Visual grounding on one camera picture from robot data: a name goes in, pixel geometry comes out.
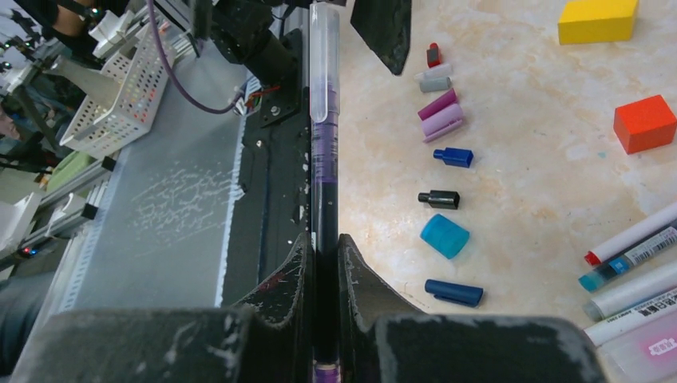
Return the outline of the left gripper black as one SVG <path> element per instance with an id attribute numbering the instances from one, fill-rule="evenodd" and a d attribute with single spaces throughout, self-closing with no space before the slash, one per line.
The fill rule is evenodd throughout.
<path id="1" fill-rule="evenodd" d="M 192 34 L 209 39 L 232 64 L 260 80 L 284 80 L 298 67 L 292 52 L 270 31 L 272 9 L 308 8 L 308 1 L 191 1 Z M 410 53 L 411 0 L 356 0 L 350 24 L 393 75 Z"/>

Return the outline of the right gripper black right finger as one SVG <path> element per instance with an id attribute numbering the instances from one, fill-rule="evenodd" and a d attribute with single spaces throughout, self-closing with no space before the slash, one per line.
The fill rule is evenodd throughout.
<path id="1" fill-rule="evenodd" d="M 338 241 L 346 382 L 604 382 L 592 343 L 550 317 L 427 314 Z"/>

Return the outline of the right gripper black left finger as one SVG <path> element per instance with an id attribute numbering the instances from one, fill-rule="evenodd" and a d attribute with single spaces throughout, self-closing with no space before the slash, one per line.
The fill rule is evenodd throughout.
<path id="1" fill-rule="evenodd" d="M 225 308 L 76 310 L 29 340 L 14 382 L 309 382 L 311 238 Z"/>

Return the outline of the red pen cap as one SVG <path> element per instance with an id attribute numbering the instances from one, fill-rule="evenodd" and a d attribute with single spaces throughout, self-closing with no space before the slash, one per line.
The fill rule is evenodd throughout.
<path id="1" fill-rule="evenodd" d="M 429 69 L 442 63 L 441 51 L 436 42 L 430 43 L 426 50 L 426 63 Z"/>

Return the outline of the clear pen cap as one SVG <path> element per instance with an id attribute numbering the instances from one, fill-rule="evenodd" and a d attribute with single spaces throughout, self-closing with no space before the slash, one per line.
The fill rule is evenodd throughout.
<path id="1" fill-rule="evenodd" d="M 327 2 L 310 6 L 310 116 L 323 122 L 340 113 L 339 12 Z"/>

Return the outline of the grey pen cap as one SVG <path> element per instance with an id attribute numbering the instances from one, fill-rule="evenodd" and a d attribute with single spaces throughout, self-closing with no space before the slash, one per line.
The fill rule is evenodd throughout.
<path id="1" fill-rule="evenodd" d="M 440 64 L 414 76 L 422 93 L 446 91 L 452 88 L 450 64 Z"/>

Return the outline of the thin purple pen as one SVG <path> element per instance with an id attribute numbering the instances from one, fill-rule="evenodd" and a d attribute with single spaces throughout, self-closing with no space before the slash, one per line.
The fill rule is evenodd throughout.
<path id="1" fill-rule="evenodd" d="M 335 382 L 338 359 L 338 219 L 333 200 L 338 182 L 338 116 L 340 97 L 327 86 L 327 114 L 312 119 L 312 234 L 315 249 L 314 359 L 317 382 Z"/>

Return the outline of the magenta pen cap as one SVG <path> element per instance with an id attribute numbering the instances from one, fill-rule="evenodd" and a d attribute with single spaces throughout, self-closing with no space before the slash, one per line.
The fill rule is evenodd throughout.
<path id="1" fill-rule="evenodd" d="M 440 112 L 447 106 L 457 103 L 457 94 L 454 89 L 449 89 L 436 100 L 430 102 L 427 106 L 418 111 L 420 120 L 426 120 L 432 115 Z"/>

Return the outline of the navy blue pen cap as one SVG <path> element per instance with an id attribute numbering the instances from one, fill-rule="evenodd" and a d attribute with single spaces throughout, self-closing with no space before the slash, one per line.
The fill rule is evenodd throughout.
<path id="1" fill-rule="evenodd" d="M 479 306 L 484 295 L 484 289 L 480 287 L 434 279 L 426 280 L 424 289 L 426 293 L 432 294 L 437 300 L 473 308 Z"/>

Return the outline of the pink highlighter cap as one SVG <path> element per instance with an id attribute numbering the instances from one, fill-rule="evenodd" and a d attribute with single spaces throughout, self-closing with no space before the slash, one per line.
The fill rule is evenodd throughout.
<path id="1" fill-rule="evenodd" d="M 421 123 L 424 134 L 424 143 L 432 142 L 445 134 L 459 128 L 464 121 L 465 114 L 459 104 L 451 104 Z"/>

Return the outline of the teal highlighter cap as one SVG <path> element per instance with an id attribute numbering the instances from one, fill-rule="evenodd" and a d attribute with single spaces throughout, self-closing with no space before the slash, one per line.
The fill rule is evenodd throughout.
<path id="1" fill-rule="evenodd" d="M 455 258 L 469 241 L 470 233 L 445 216 L 436 214 L 423 227 L 420 238 L 447 259 Z"/>

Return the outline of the black pen cap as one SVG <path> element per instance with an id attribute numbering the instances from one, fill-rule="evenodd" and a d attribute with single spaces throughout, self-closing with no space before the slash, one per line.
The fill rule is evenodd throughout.
<path id="1" fill-rule="evenodd" d="M 432 208 L 457 210 L 460 200 L 461 196 L 456 191 L 431 190 L 418 194 L 418 201 L 426 203 Z"/>

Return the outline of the magenta capped white marker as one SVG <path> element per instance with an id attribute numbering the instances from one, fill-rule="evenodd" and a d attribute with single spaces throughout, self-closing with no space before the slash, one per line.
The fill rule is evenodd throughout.
<path id="1" fill-rule="evenodd" d="M 599 346 L 674 312 L 676 312 L 675 288 L 597 322 L 584 329 L 584 332 L 595 346 Z"/>

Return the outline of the blue teal pen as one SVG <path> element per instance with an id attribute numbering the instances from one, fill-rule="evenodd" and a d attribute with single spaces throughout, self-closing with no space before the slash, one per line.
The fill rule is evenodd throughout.
<path id="1" fill-rule="evenodd" d="M 655 229 L 611 255 L 589 253 L 585 259 L 594 268 L 578 278 L 578 283 L 588 292 L 595 292 L 610 281 L 626 274 L 648 259 L 663 253 L 676 244 L 676 221 Z"/>

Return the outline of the pink highlighter pen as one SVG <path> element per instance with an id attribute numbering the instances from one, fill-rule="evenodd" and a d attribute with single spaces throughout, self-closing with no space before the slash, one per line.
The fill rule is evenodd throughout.
<path id="1" fill-rule="evenodd" d="M 659 382 L 676 375 L 676 314 L 668 314 L 600 348 L 622 382 Z"/>

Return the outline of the red capped white marker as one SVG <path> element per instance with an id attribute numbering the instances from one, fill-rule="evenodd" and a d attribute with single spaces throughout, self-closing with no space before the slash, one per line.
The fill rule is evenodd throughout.
<path id="1" fill-rule="evenodd" d="M 621 231 L 597 247 L 593 247 L 584 256 L 584 259 L 591 267 L 598 266 L 662 231 L 675 220 L 676 203 L 672 203 Z"/>

